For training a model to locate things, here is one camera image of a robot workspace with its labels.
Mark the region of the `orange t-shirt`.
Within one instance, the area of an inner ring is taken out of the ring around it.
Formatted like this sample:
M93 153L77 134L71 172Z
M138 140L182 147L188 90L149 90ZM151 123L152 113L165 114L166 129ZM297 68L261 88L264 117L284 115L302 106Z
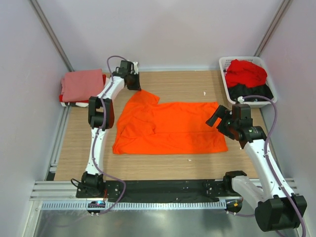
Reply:
M206 121L217 102L160 103L145 90L126 103L113 144L116 155L212 154L228 151L224 138Z

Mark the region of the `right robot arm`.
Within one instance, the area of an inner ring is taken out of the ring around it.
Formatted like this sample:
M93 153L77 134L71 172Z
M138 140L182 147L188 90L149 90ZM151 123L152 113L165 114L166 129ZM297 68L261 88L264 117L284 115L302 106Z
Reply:
M253 125L248 104L235 104L231 109L220 105L206 121L226 137L239 142L241 149L250 157L258 174L258 188L243 171L227 172L223 191L233 196L238 193L254 210L259 228L264 232L302 227L306 235L303 215L307 202L295 194L279 170L269 148L268 138L260 126Z

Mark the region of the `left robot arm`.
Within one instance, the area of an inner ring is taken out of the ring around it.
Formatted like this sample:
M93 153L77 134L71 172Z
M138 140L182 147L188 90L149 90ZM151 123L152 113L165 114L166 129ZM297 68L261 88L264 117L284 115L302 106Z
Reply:
M124 89L140 91L138 62L121 59L120 65L110 71L104 89L91 96L88 102L88 123L91 127L89 159L78 183L76 197L100 198L105 193L103 159L109 130L115 122L114 100Z

